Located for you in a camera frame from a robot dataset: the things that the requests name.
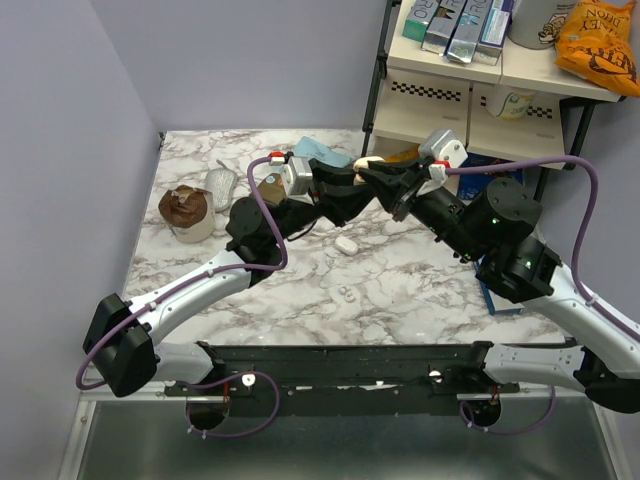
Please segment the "brown paper wrapped cup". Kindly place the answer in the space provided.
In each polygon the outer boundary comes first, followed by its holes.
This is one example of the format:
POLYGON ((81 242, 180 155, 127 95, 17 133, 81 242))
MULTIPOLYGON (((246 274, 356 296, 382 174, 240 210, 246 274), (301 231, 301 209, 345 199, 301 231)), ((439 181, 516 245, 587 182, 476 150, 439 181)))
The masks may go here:
POLYGON ((215 230, 210 199, 208 191, 182 184, 164 193, 158 211, 179 242, 199 243, 215 230))

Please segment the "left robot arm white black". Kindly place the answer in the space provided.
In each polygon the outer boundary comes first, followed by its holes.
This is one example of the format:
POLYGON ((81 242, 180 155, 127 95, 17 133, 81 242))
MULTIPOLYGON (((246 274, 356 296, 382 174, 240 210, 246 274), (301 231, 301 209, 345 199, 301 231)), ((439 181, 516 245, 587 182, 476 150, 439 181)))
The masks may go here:
POLYGON ((317 160, 272 154, 247 170, 250 195, 235 201, 222 251, 181 278, 150 293, 97 305, 82 344, 84 364, 118 398, 151 381, 182 381, 201 395, 222 380, 206 346, 169 344, 167 336, 196 314, 243 292, 288 264, 286 239, 320 218, 337 227, 373 200, 362 178, 369 161, 336 168, 317 160))

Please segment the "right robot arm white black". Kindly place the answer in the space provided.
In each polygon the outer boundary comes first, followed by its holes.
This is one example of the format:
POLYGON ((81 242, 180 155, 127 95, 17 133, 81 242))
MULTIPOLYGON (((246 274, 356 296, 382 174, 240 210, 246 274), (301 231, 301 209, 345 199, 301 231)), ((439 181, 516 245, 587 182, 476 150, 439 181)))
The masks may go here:
POLYGON ((361 159, 355 171, 384 210, 397 221, 411 215, 461 259, 476 261, 477 278, 498 296, 542 314, 570 339, 552 347, 495 344, 485 357, 460 367, 460 379, 480 392, 499 384, 529 382, 585 394, 619 413, 639 410, 639 325, 579 277, 579 254, 595 207, 598 178, 592 165, 571 156, 589 175, 591 192, 565 263, 533 231, 541 204, 511 178, 493 180, 469 204, 444 187, 466 173, 447 160, 427 157, 404 163, 361 159))

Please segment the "white earbud charging case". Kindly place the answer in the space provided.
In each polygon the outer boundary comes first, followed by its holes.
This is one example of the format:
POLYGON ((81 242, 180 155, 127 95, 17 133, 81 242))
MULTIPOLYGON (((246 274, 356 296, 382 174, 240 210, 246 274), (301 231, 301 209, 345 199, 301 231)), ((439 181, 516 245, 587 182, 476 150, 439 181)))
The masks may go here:
POLYGON ((334 246, 339 252, 347 256, 354 256, 359 251, 358 245, 344 236, 338 236, 334 241, 334 246))

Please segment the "black frame cream shelf unit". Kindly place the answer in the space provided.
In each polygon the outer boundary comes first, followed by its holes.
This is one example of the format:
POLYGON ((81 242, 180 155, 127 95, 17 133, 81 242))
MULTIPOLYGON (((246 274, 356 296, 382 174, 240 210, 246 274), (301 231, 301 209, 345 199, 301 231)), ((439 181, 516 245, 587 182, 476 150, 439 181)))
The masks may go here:
POLYGON ((362 150, 390 155, 450 129, 474 154, 513 162, 578 155, 596 105, 619 95, 559 69, 551 50, 529 50, 506 42, 495 66, 456 65, 425 52, 403 36, 412 4, 385 5, 377 57, 363 120, 362 150), (536 92, 519 120, 498 120, 486 109, 492 86, 536 92))

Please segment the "orange honey dijon chips bag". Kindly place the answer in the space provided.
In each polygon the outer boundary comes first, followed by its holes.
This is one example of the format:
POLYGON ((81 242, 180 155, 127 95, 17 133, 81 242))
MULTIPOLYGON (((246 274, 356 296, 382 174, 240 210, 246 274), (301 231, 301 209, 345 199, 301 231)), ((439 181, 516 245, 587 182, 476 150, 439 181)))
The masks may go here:
POLYGON ((636 3, 579 1, 556 40, 555 65, 620 96, 639 95, 630 44, 636 3))

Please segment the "blue white card packet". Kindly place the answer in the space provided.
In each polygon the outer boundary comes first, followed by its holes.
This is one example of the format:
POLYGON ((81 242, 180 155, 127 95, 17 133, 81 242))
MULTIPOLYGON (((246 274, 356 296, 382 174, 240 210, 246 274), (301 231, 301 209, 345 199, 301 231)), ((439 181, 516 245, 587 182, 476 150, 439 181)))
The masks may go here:
POLYGON ((522 304, 513 303, 510 300, 500 297, 491 291, 483 282, 479 282, 479 285, 490 315, 511 315, 524 312, 525 307, 522 304))

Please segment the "beige earbud charging case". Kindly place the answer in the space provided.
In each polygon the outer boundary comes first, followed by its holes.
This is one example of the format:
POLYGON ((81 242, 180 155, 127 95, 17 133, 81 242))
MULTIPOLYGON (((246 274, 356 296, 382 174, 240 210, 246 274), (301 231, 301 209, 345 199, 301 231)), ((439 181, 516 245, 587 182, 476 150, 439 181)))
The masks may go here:
POLYGON ((384 162, 384 161, 385 159, 380 156, 367 156, 367 157, 362 157, 355 160, 351 165, 352 170, 355 173, 355 176, 353 179, 353 185, 362 185, 366 183, 366 181, 362 178, 360 173, 366 169, 369 169, 370 163, 384 162))

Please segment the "silver toothpaste box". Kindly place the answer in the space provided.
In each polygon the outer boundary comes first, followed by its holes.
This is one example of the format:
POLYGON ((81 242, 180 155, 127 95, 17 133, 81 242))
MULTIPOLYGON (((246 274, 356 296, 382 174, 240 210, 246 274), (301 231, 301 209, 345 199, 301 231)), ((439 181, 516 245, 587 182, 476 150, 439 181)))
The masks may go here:
POLYGON ((448 60, 461 64, 472 61, 491 6, 489 0, 466 2, 446 51, 448 60))
POLYGON ((422 49, 444 56, 464 9, 464 0, 442 0, 426 30, 422 49))

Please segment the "blue white toothpaste box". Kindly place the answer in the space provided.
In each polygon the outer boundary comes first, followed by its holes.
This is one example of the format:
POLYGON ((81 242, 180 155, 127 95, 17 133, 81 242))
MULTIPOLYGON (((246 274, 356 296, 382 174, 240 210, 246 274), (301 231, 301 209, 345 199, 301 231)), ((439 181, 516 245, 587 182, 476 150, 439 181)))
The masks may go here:
POLYGON ((514 0, 493 0, 479 37, 473 61, 495 66, 500 59, 508 32, 514 0))

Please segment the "silver toothpaste box left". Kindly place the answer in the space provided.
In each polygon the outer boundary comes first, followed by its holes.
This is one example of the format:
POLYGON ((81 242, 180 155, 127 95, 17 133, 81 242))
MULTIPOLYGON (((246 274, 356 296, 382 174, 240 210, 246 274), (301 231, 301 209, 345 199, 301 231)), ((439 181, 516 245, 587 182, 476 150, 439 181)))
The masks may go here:
POLYGON ((464 0, 442 0, 426 30, 422 49, 444 56, 464 9, 464 0))

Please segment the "blue cassava chips bag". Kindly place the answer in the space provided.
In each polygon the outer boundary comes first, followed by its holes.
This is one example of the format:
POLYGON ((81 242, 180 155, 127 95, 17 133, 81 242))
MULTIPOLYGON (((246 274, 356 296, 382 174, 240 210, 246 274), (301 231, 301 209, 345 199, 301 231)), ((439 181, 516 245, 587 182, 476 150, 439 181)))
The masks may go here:
POLYGON ((257 191, 269 205, 278 205, 286 199, 313 204, 313 172, 350 169, 354 159, 346 153, 303 136, 291 151, 271 154, 272 171, 258 184, 257 191))

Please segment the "orange snack bag lower shelf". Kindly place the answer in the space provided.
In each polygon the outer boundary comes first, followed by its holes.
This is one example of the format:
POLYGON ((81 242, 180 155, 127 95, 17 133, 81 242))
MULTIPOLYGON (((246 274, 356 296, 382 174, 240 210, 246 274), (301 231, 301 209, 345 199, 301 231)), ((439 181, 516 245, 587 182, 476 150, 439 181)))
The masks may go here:
POLYGON ((419 158, 420 158, 419 146, 414 145, 401 152, 386 156, 385 161, 389 163, 402 163, 402 162, 414 161, 419 158))

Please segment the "silver toothpaste box middle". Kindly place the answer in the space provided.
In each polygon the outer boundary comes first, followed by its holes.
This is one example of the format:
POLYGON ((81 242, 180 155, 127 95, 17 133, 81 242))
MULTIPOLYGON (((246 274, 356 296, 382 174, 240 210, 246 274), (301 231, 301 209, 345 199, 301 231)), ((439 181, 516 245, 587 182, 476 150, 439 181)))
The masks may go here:
POLYGON ((466 2, 446 51, 448 60, 461 64, 472 61, 491 6, 489 0, 466 2))

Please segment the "blue Doritos bag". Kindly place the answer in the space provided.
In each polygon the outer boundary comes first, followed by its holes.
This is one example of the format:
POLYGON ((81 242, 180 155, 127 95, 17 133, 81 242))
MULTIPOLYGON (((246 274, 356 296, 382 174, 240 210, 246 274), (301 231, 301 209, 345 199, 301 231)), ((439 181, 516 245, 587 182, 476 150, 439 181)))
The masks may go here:
MULTIPOLYGON (((507 160, 496 157, 484 156, 469 153, 467 160, 461 165, 462 168, 489 166, 506 164, 507 160)), ((482 190, 484 190, 493 179, 500 177, 508 177, 523 184, 523 173, 521 170, 496 172, 491 174, 466 174, 459 176, 457 197, 464 201, 472 201, 482 190)))

